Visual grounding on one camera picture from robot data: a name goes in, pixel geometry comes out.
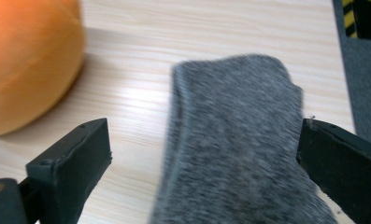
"light wood surface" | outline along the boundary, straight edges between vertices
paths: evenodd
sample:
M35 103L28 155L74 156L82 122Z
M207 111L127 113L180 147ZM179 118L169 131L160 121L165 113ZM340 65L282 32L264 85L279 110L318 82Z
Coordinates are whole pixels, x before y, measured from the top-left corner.
M79 223L146 223L159 182L170 69L238 54L279 58L304 90L305 117L354 132L331 0L84 0L85 64L48 114L0 137L0 177L77 125L107 118L113 162ZM351 221L333 205L340 223Z

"black object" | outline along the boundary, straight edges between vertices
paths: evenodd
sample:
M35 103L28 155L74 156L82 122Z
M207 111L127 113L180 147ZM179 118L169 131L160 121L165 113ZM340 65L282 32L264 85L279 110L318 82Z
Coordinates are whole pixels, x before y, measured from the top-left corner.
M342 0L346 35L371 39L371 0Z
M77 223L111 160L107 120L79 125L26 165L19 186L0 179L0 224Z
M333 124L304 119L296 159L353 221L371 223L371 143Z

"sock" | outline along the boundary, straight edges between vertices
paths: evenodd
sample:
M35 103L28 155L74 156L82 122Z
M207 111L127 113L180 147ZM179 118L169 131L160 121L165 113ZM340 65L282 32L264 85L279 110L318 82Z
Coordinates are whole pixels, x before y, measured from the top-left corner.
M280 61L180 63L172 92L150 223L335 223L296 162L302 90Z

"table surface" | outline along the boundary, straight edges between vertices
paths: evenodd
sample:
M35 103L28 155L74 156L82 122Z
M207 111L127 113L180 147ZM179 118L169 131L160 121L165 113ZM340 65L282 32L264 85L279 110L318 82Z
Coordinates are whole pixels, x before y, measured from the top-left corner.
M240 54L280 59L304 90L304 116L354 132L331 0L84 0L78 80L50 112L0 136L0 178L80 123L107 118L113 162L79 223L146 223L164 155L175 63ZM352 223L329 203L340 223Z

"dark gray floor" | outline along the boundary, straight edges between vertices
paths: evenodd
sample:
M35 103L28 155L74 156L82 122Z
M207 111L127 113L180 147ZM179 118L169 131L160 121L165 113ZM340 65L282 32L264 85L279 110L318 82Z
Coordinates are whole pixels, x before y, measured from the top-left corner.
M342 0L333 1L356 133L371 142L371 40L346 37Z

